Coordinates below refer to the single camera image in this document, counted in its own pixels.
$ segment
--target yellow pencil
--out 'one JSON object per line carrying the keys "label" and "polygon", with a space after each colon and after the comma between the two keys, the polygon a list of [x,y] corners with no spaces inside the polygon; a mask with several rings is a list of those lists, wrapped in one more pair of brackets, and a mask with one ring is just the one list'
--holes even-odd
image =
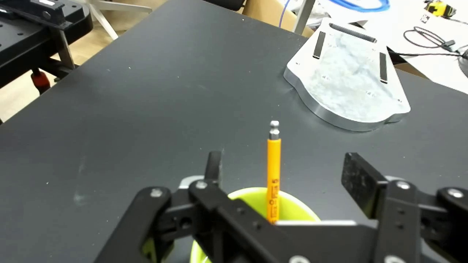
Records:
{"label": "yellow pencil", "polygon": [[279,220],[279,186],[281,186],[281,139],[279,122],[270,122],[266,141],[266,220],[275,224]]}

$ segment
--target yellow cup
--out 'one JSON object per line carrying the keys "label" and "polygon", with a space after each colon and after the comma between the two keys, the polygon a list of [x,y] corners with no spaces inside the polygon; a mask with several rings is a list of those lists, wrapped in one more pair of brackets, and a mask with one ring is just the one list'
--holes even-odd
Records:
{"label": "yellow cup", "polygon": [[[266,189],[264,188],[250,188],[232,192],[229,199],[241,199],[251,210],[259,212],[266,218]],[[294,196],[279,192],[279,221],[320,221],[319,217],[310,211],[301,201]],[[209,259],[205,256],[203,250],[197,243],[193,242],[190,263],[209,263]]]}

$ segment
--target bolt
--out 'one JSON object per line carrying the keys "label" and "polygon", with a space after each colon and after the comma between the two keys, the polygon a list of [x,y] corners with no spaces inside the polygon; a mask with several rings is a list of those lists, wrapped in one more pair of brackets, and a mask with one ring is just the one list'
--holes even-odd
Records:
{"label": "bolt", "polygon": [[398,182],[396,186],[402,191],[408,191],[409,185],[406,182]]}
{"label": "bolt", "polygon": [[206,189],[206,188],[207,188],[207,185],[205,182],[197,182],[196,183],[196,189]]}
{"label": "bolt", "polygon": [[156,198],[162,196],[162,192],[161,192],[161,189],[152,189],[149,196],[156,199]]}
{"label": "bolt", "polygon": [[392,256],[392,255],[386,256],[383,262],[384,263],[405,263],[405,261],[402,261],[396,256]]}
{"label": "bolt", "polygon": [[50,21],[52,17],[48,12],[42,12],[42,18],[45,18],[47,21]]}
{"label": "bolt", "polygon": [[303,258],[303,256],[292,256],[289,259],[289,263],[310,263],[307,258]]}
{"label": "bolt", "polygon": [[460,191],[458,191],[458,189],[449,189],[449,195],[450,195],[452,198],[455,198],[455,199],[463,198],[463,193],[462,193]]}

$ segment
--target black table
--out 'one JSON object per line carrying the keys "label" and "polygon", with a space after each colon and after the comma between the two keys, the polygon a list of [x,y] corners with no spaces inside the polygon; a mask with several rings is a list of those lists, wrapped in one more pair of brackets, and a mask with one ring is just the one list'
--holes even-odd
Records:
{"label": "black table", "polygon": [[365,223],[339,183],[348,151],[424,192],[468,188],[465,96],[399,72],[408,117],[338,131],[282,79],[304,42],[197,0],[158,9],[0,128],[1,262],[92,262],[140,189],[175,191],[212,150],[226,192],[264,186],[272,119],[282,189],[323,220]]}
{"label": "black table", "polygon": [[[63,14],[71,23],[71,27],[64,31],[69,44],[92,30],[86,6],[67,0]],[[60,49],[60,43],[48,28],[0,14],[0,88],[32,68],[45,68],[54,74],[50,58]]]}

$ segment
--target floor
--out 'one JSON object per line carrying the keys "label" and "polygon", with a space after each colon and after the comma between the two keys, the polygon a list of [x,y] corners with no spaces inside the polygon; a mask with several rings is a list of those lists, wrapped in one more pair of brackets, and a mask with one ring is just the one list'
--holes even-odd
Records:
{"label": "floor", "polygon": [[[134,5],[145,5],[152,9],[158,9],[165,0],[121,0],[124,4],[134,4]],[[279,17],[279,9],[276,11],[278,15],[269,9],[269,15],[273,15],[275,20]],[[104,14],[109,24],[114,27],[117,34],[124,34],[130,28],[133,28],[137,23],[145,20],[145,14],[120,14],[120,12],[105,12]],[[83,65],[86,61],[89,61],[92,56],[99,53],[104,47],[107,47],[111,43],[111,39],[105,34],[105,31],[101,28],[99,24],[95,23],[95,27],[92,33],[85,36],[82,40],[73,43],[70,46],[70,52],[73,56],[73,61],[76,65]],[[405,72],[420,75],[417,71],[414,71],[408,65],[399,65],[398,69],[402,69]],[[17,78],[16,81],[10,82],[7,87],[0,90],[0,120],[6,122],[10,117],[13,117],[16,113],[19,113],[22,109],[25,109],[28,104],[30,104],[33,100],[39,97],[38,91],[33,88],[30,78],[30,74],[25,74],[23,77]]]}

